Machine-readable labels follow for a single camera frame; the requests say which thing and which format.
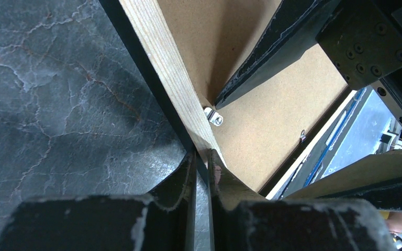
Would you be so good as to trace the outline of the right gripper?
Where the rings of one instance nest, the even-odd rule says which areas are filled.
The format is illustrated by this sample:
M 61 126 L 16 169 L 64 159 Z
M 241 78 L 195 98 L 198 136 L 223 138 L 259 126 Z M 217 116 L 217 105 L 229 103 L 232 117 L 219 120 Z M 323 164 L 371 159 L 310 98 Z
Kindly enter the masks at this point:
M 402 126 L 402 1 L 342 1 L 317 41 L 347 85 L 373 88 Z

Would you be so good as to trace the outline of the brown backing board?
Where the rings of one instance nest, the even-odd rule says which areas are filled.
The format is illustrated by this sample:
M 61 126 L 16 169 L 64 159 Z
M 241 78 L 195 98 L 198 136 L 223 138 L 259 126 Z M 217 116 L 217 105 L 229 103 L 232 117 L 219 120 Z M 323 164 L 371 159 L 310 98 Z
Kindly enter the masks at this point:
M 194 90 L 212 106 L 247 59 L 275 12 L 293 16 L 293 1 L 159 1 Z M 212 126 L 227 167 L 258 191 L 346 90 L 318 44 L 299 60 L 237 100 L 219 108 Z

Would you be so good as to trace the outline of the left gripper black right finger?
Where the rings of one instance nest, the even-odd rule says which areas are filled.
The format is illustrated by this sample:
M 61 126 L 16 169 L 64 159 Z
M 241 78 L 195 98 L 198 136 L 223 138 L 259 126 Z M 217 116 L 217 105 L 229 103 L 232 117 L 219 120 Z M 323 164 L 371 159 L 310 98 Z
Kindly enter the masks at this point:
M 388 228 L 367 201 L 271 201 L 207 151 L 211 250 L 394 250 Z

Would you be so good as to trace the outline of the wooden picture frame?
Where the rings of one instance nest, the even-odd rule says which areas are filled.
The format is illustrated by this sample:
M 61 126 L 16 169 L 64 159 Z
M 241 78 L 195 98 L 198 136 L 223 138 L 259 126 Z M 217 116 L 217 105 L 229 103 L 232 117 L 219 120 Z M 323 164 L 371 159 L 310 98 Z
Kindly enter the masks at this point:
M 207 165 L 209 149 L 216 149 L 226 165 L 211 129 L 215 125 L 203 111 L 204 107 L 217 112 L 218 109 L 214 104 L 200 103 L 158 2 L 101 1 L 101 5 L 181 141 L 196 147 L 202 167 Z M 311 150 L 354 95 L 347 87 L 313 128 L 306 131 L 305 142 L 299 142 L 263 188 L 276 193 L 303 154 Z

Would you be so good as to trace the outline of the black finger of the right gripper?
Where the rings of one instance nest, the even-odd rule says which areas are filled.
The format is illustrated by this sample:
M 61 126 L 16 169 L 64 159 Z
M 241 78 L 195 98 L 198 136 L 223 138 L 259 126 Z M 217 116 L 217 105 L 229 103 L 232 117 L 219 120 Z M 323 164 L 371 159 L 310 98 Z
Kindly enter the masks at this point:
M 221 109 L 260 86 L 301 58 L 339 1 L 281 1 L 253 50 L 215 100 Z
M 402 211 L 402 150 L 364 157 L 287 198 L 364 199 L 383 211 Z

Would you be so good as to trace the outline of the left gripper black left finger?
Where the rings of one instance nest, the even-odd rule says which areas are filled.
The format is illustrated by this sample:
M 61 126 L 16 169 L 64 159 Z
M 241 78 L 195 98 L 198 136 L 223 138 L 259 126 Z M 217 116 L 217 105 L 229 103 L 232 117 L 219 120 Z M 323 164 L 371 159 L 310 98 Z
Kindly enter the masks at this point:
M 193 250 L 195 153 L 147 193 L 34 197 L 0 234 L 0 250 Z

